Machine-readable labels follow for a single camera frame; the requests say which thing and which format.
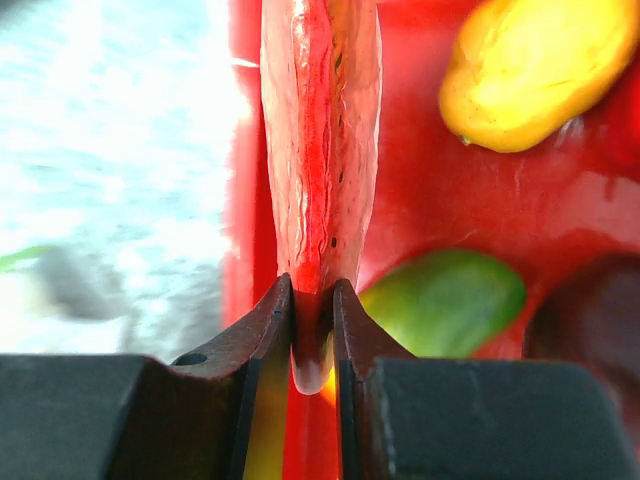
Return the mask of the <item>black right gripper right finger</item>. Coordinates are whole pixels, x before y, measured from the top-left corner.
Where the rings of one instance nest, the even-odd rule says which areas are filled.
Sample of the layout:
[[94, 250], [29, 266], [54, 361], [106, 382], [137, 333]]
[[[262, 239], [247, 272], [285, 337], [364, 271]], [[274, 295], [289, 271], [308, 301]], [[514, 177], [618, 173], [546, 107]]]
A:
[[344, 479], [635, 479], [611, 400], [569, 363], [413, 356], [333, 293]]

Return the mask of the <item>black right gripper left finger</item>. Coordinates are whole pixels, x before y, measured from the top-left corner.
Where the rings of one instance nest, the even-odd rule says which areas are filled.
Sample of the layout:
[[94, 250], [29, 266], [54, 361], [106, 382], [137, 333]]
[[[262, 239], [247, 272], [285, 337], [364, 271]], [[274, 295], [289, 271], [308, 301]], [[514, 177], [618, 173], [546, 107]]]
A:
[[5, 479], [233, 479], [251, 356], [292, 324], [288, 275], [248, 314], [170, 365], [137, 355], [5, 355]]

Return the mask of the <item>green orange mango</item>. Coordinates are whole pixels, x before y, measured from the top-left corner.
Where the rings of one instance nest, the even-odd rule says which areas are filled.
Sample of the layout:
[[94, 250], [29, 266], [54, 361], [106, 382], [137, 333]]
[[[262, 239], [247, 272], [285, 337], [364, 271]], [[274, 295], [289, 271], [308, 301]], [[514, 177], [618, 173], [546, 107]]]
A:
[[479, 251], [444, 249], [405, 262], [360, 294], [392, 338], [421, 357], [464, 358], [520, 314], [522, 277]]

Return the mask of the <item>yellow mango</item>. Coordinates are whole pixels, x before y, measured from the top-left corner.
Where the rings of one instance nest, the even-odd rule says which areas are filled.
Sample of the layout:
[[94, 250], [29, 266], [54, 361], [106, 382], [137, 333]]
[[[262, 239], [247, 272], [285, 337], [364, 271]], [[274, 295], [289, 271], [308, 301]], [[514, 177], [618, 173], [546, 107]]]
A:
[[248, 364], [242, 411], [250, 414], [241, 471], [233, 479], [337, 479], [336, 381], [297, 392], [286, 330], [264, 334]]

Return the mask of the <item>dark red apple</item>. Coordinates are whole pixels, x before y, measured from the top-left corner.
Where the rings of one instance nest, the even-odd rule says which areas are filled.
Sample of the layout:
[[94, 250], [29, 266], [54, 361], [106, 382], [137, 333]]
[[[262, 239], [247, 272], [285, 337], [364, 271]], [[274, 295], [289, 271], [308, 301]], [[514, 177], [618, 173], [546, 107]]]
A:
[[639, 403], [639, 255], [600, 256], [554, 289], [525, 333], [523, 355], [580, 363]]

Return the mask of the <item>watermelon slice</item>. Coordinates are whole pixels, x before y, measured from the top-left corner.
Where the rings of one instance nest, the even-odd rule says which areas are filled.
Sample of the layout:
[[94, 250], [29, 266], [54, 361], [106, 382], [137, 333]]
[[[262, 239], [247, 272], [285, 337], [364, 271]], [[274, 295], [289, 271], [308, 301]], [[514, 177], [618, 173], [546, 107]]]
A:
[[278, 270], [294, 290], [294, 382], [312, 395], [333, 364], [333, 288], [356, 280], [373, 209], [383, 77], [375, 3], [264, 2], [260, 70]]

